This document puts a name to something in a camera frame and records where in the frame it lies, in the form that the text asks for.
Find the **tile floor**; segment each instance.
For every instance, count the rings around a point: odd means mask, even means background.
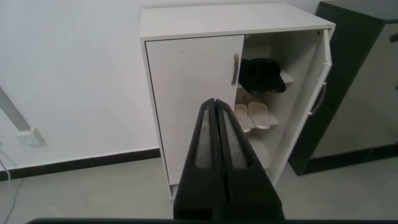
[[[38,217],[172,218],[160,159],[13,180],[8,224]],[[276,187],[288,219],[398,220],[398,158],[297,177],[287,166]],[[9,209],[0,182],[0,223]]]

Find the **wall outlet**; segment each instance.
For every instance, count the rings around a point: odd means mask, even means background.
[[[37,128],[31,128],[29,131],[21,131],[15,137],[25,146],[36,146],[44,142],[44,138]]]

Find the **cabinet handle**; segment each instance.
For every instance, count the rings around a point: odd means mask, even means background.
[[[322,89],[321,89],[321,93],[319,96],[319,100],[316,103],[316,105],[312,108],[311,112],[308,113],[310,116],[313,116],[319,110],[319,107],[321,107],[321,104],[322,104],[323,100],[325,99],[326,87],[327,87],[327,83],[325,83],[325,82],[322,83]]]
[[[238,79],[238,68],[239,68],[239,55],[234,54],[234,76],[232,77],[231,85],[236,84],[236,80]]]

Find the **dark gray cabinet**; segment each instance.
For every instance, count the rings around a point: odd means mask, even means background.
[[[324,97],[294,147],[298,174],[398,155],[398,1],[321,2],[336,23]]]

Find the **cabinet top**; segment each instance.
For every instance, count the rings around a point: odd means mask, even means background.
[[[143,9],[141,40],[334,28],[335,24],[285,3]]]

